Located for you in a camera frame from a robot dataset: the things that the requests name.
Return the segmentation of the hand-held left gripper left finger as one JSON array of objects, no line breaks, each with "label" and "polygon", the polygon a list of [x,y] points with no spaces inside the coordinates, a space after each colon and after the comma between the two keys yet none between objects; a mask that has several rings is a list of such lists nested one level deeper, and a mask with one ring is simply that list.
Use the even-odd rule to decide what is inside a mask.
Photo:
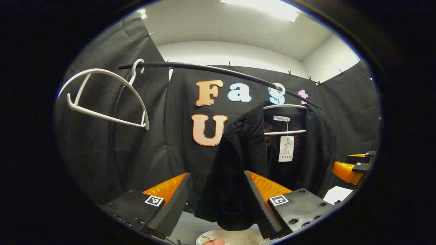
[{"label": "hand-held left gripper left finger", "polygon": [[191,191],[192,176],[186,172],[145,191],[121,194],[102,210],[140,234],[165,239],[178,224]]}]

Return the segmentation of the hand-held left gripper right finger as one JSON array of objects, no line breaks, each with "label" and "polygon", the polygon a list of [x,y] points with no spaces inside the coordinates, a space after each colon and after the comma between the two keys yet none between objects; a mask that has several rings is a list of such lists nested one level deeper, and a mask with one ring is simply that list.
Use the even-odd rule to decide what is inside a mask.
[{"label": "hand-held left gripper right finger", "polygon": [[244,175],[251,214],[256,215],[255,222],[265,239],[281,238],[304,229],[334,208],[304,188],[292,191],[248,170]]}]

